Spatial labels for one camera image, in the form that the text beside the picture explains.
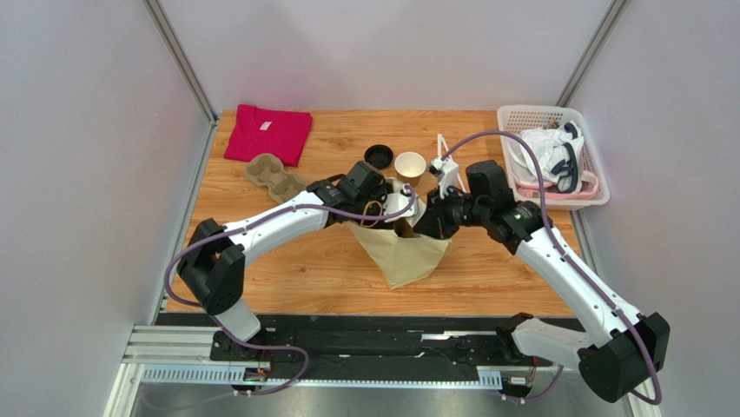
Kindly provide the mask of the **brown paper bag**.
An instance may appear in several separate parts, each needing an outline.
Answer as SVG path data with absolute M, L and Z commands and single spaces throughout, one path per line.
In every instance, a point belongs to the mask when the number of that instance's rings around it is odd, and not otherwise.
M 348 224 L 355 239 L 387 278 L 391 289 L 428 277 L 444 257 L 449 239 L 422 235 L 413 230 L 426 211 L 418 197 L 409 213 L 391 221 Z

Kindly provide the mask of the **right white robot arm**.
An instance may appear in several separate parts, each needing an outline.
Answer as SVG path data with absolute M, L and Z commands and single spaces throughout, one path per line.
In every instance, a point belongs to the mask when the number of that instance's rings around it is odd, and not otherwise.
M 427 195 L 414 231 L 450 238 L 462 227 L 481 227 L 533 268 L 576 315 L 581 330 L 519 313 L 497 326 L 509 361 L 539 357 L 576 370 L 602 400 L 615 403 L 662 369 L 671 327 L 659 313 L 643 314 L 612 291 L 567 245 L 534 202 L 513 197 L 494 160 L 466 169 L 467 192 L 455 187 L 459 166 L 437 157 L 429 168 L 439 185 Z

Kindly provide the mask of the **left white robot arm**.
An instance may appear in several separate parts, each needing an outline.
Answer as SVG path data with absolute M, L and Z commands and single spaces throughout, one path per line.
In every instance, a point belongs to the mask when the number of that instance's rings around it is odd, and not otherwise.
M 375 222 L 392 192 L 386 178 L 366 162 L 345 175 L 310 183 L 296 197 L 248 219 L 198 224 L 176 258 L 176 273 L 195 305 L 239 341 L 250 341 L 261 323 L 243 299 L 246 268 L 267 252 L 337 222 Z

